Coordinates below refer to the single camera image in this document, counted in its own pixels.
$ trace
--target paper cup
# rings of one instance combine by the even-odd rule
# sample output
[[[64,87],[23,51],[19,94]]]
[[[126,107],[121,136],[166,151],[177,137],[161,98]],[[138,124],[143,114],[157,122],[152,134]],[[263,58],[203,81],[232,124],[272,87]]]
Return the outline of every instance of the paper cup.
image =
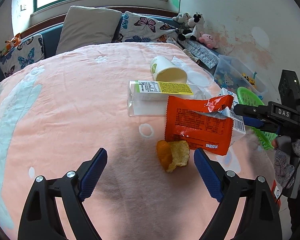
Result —
[[[150,63],[150,70],[155,81],[186,84],[187,73],[163,56],[155,57]]]

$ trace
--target white carton box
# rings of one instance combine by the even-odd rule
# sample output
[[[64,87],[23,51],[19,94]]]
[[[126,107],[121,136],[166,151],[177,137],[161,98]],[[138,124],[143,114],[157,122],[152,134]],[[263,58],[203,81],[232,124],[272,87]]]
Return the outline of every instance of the white carton box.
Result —
[[[226,107],[224,110],[220,111],[223,115],[231,117],[233,119],[232,138],[230,142],[230,145],[233,145],[235,141],[239,140],[246,134],[246,129],[244,127],[243,117],[236,115],[233,111],[234,106],[238,104],[237,95],[225,88],[222,88],[219,92],[219,96],[224,95],[231,95],[234,97],[231,109],[229,109],[229,107]]]

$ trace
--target snack wrapper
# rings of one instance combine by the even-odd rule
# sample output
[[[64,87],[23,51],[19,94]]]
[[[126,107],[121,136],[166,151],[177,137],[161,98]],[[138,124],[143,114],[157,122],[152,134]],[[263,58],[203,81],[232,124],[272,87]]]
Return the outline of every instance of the snack wrapper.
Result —
[[[214,97],[209,100],[182,99],[169,96],[165,140],[185,140],[189,148],[202,148],[211,153],[226,155],[229,149],[233,120],[218,119],[200,113],[221,111],[231,107],[231,95]]]

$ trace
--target butterfly print pillow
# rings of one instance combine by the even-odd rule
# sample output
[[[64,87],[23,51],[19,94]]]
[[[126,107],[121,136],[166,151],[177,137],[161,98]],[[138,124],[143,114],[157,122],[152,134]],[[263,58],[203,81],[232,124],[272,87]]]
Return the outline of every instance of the butterfly print pillow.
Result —
[[[178,28],[157,19],[126,11],[116,42],[166,42],[168,38],[177,39],[177,37]]]
[[[0,59],[2,76],[8,78],[15,72],[42,59],[44,59],[42,35],[37,34],[23,39],[16,48]]]

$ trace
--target green logo on cup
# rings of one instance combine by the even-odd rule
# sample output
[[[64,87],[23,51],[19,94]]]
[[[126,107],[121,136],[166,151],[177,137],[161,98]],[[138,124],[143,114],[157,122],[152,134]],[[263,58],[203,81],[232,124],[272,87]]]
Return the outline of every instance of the green logo on cup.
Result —
[[[154,64],[152,65],[152,68],[151,68],[151,71],[152,71],[153,74],[155,73],[156,67],[157,67],[157,64],[154,63]]]

